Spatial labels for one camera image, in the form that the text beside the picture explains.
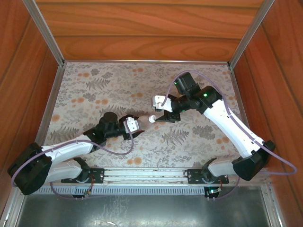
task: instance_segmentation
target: black mounting plate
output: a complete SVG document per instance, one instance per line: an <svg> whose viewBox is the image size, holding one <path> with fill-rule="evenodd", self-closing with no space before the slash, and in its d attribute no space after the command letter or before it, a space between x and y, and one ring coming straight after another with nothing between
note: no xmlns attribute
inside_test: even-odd
<svg viewBox="0 0 303 227"><path fill-rule="evenodd" d="M104 179L104 169L102 168L91 168L89 170L89 175L94 178L94 183L103 183ZM76 179L62 179L61 183L91 183L91 178L88 177L86 181L79 182Z"/></svg>
<svg viewBox="0 0 303 227"><path fill-rule="evenodd" d="M203 180L202 171L203 171L202 169L188 169L188 170L184 171L184 176L187 177L189 184L206 183ZM219 184L221 182L222 182L222 184L229 183L228 176L221 175L221 176L217 177L214 182L209 183L209 184Z"/></svg>

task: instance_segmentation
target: metal sheet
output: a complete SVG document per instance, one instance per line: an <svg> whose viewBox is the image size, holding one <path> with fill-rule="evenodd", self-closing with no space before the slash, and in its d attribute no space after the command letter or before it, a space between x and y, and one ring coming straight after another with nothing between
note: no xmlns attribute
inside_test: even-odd
<svg viewBox="0 0 303 227"><path fill-rule="evenodd" d="M54 195L27 196L19 227L266 227L259 187L239 187L231 197L105 196L66 201Z"/></svg>

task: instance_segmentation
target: floral tablecloth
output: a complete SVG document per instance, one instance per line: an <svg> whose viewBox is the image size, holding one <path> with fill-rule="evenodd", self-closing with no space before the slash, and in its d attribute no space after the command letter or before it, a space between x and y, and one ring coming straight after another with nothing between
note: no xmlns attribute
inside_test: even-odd
<svg viewBox="0 0 303 227"><path fill-rule="evenodd" d="M151 97L164 95L176 74L197 70L225 93L234 113L240 116L226 65L155 63L67 63L49 125L45 145L63 142L95 126L103 113L118 117L163 113L151 109ZM193 75L200 87L208 82ZM174 87L171 94L178 96ZM130 141L108 139L106 148L125 152ZM213 157L238 157L221 130L195 110L181 114L177 123L157 122L134 140L132 153L115 156L102 150L85 155L90 166L103 167L199 167Z"/></svg>

